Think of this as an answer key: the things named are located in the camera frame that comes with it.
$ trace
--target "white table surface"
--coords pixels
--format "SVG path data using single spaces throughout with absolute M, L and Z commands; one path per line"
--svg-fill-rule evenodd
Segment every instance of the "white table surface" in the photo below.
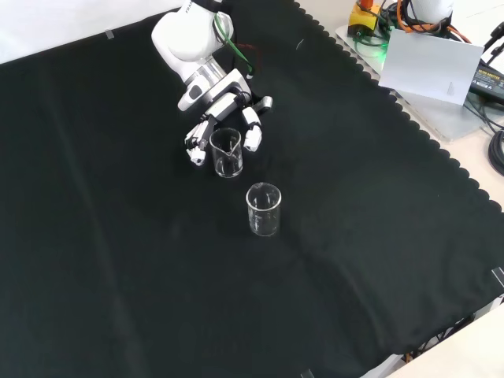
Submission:
M 390 378 L 503 378 L 504 306 L 432 348 Z

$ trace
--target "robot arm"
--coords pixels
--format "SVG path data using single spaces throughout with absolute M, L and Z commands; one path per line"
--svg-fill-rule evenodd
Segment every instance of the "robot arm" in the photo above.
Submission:
M 180 10 L 164 15 L 152 32 L 160 55 L 187 85 L 179 109 L 185 111 L 200 101 L 209 106 L 201 123 L 185 139 L 187 153 L 196 165 L 205 162 L 209 137 L 217 123 L 236 109 L 243 111 L 249 127 L 244 146 L 255 152 L 262 140 L 258 114 L 272 105 L 272 99 L 264 97 L 251 106 L 252 91 L 241 73 L 234 69 L 226 75 L 213 58 L 213 53 L 223 46 L 224 34 L 230 38 L 234 33 L 230 16 L 219 12 L 221 3 L 222 0 L 184 0 Z M 214 27 L 216 19 L 219 28 Z

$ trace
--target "green cable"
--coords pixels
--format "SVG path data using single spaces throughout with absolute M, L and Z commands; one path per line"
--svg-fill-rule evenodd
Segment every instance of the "green cable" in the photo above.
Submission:
M 226 44 L 229 45 L 233 49 L 233 51 L 235 52 L 236 55 L 238 55 L 240 58 L 242 58 L 246 62 L 246 64 L 248 65 L 248 68 L 249 68 L 249 73 L 253 73 L 254 72 L 253 65 L 249 62 L 249 60 L 245 57 L 245 55 L 243 55 L 242 52 L 240 50 L 238 50 L 238 47 L 236 47 L 235 44 L 229 39 L 228 35 L 226 33 L 224 33 L 224 30 L 222 29 L 222 26 L 221 26 L 221 21 L 219 20 L 219 16 L 217 13 L 215 13 L 214 20 L 215 20 L 215 25 L 217 25 L 217 28 L 219 29 L 219 32 L 224 36 Z

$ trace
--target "table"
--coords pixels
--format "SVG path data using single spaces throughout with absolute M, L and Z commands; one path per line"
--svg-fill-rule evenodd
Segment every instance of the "table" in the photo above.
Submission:
M 233 16 L 276 100 L 238 180 L 187 161 L 159 16 L 2 66 L 2 375 L 357 376 L 497 295 L 499 209 L 294 3 Z
M 504 376 L 504 306 L 481 317 L 416 358 L 390 378 L 496 378 Z

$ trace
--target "white paper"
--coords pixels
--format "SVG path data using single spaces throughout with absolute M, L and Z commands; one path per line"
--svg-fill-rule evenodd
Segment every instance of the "white paper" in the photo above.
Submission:
M 380 86 L 462 105 L 482 46 L 394 30 Z

